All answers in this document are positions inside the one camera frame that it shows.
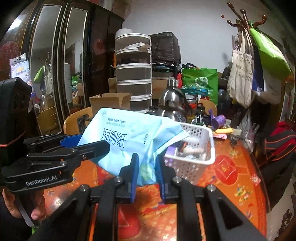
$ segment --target wall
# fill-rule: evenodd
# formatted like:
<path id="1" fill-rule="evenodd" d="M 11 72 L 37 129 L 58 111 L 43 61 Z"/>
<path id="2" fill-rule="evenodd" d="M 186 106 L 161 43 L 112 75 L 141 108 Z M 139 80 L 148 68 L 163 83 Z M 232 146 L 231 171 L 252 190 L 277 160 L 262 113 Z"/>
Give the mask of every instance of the wall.
<path id="1" fill-rule="evenodd" d="M 231 3 L 237 12 L 245 9 L 253 22 L 260 21 L 265 14 L 268 19 L 260 29 L 282 43 L 283 26 L 259 0 L 231 0 Z M 179 41 L 182 63 L 223 72 L 231 57 L 231 36 L 237 34 L 237 28 L 231 27 L 226 19 L 235 23 L 236 18 L 227 1 L 132 0 L 131 13 L 122 27 L 144 34 L 173 32 Z"/>
<path id="2" fill-rule="evenodd" d="M 86 11 L 72 9 L 67 27 L 65 49 L 75 43 L 75 73 L 80 72 L 85 17 Z"/>

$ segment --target canvas tote bag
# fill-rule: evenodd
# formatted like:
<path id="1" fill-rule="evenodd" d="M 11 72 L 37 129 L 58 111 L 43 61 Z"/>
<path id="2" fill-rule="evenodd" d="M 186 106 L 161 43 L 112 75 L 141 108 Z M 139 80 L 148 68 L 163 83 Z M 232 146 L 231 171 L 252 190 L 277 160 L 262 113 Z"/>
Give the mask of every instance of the canvas tote bag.
<path id="1" fill-rule="evenodd" d="M 45 82 L 45 91 L 46 94 L 50 95 L 54 91 L 53 83 L 52 83 L 52 75 L 50 73 L 49 64 L 45 64 L 44 66 L 44 82 Z"/>
<path id="2" fill-rule="evenodd" d="M 242 44 L 233 50 L 233 64 L 227 83 L 227 92 L 244 108 L 252 103 L 253 56 L 254 50 L 246 29 L 243 29 Z"/>

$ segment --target blue bag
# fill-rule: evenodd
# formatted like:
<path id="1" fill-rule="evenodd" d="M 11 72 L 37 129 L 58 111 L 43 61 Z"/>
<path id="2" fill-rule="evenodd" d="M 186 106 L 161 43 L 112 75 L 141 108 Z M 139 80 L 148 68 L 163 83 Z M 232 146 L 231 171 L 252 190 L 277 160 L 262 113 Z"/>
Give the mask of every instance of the blue bag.
<path id="1" fill-rule="evenodd" d="M 256 45 L 254 45 L 254 72 L 253 72 L 252 90 L 258 91 L 258 92 L 264 91 L 263 70 L 262 70 L 259 50 Z"/>

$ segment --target human hand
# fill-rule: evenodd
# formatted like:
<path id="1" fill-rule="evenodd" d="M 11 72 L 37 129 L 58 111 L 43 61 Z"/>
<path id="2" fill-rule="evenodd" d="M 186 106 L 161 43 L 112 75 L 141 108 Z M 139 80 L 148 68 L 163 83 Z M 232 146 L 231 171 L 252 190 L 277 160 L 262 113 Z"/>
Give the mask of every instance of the human hand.
<path id="1" fill-rule="evenodd" d="M 43 220 L 46 216 L 45 213 L 45 199 L 44 199 L 44 190 L 38 190 L 33 193 L 33 198 L 35 200 L 36 207 L 31 213 L 31 217 L 34 220 Z M 6 187 L 2 191 L 5 205 L 12 216 L 15 218 L 21 218 L 22 215 L 15 205 L 15 195 L 12 194 Z"/>

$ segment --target orange tablecloth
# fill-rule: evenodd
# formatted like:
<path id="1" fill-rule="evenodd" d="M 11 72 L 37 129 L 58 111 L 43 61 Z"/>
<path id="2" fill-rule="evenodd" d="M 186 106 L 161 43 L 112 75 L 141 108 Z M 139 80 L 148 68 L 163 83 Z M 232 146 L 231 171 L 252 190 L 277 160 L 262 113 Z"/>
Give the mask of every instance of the orange tablecloth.
<path id="1" fill-rule="evenodd" d="M 229 140 L 215 140 L 216 160 L 207 167 L 199 186 L 216 185 L 248 219 L 266 236 L 266 198 L 256 182 L 257 173 L 241 142 L 231 146 Z M 112 175 L 90 161 L 75 170 L 73 182 L 45 190 L 48 214 L 81 184 L 101 185 Z M 158 185 L 138 187 L 135 203 L 119 206 L 119 239 L 176 240 L 176 205 L 164 205 Z"/>

